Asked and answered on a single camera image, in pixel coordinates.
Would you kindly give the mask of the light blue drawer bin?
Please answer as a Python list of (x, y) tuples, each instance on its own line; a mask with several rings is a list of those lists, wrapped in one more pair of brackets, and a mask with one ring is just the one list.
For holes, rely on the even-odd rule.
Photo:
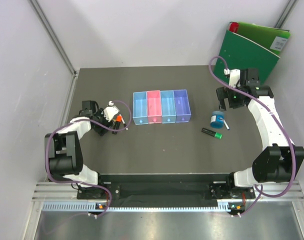
[(132, 102), (132, 119), (135, 125), (147, 125), (149, 123), (147, 92), (134, 92)]

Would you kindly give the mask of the green ring binder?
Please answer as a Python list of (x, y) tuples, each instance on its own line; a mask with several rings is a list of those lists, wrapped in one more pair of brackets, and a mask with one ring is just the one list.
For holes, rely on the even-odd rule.
[(263, 85), (276, 66), (280, 57), (270, 49), (240, 35), (239, 22), (230, 22), (225, 32), (219, 56), (224, 58), (230, 70), (258, 69), (259, 80)]

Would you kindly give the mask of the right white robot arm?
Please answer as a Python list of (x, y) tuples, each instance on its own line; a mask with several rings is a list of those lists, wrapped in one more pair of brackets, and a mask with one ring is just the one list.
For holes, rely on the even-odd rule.
[(226, 101), (232, 109), (247, 107), (255, 120), (262, 142), (262, 152), (252, 166), (229, 175), (225, 185), (226, 194), (237, 198), (244, 188), (263, 183), (292, 185), (304, 160), (304, 148), (296, 146), (285, 135), (271, 88), (260, 83), (256, 68), (224, 68), (223, 74), (229, 81), (216, 89), (219, 108), (225, 111)]

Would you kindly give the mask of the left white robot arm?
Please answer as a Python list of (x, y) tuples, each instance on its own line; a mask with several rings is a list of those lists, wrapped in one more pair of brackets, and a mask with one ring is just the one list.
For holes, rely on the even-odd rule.
[(106, 187), (98, 172), (84, 164), (80, 139), (94, 130), (99, 136), (106, 134), (113, 125), (119, 109), (110, 101), (105, 108), (94, 100), (84, 100), (82, 109), (69, 124), (58, 130), (49, 143), (47, 172), (58, 182), (78, 182), (94, 198), (101, 198)]

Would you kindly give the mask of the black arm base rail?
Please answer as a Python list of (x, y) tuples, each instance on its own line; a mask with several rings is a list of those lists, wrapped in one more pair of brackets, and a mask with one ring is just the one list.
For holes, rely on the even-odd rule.
[(113, 207), (205, 207), (215, 200), (255, 199), (252, 188), (235, 187), (227, 173), (101, 174)]

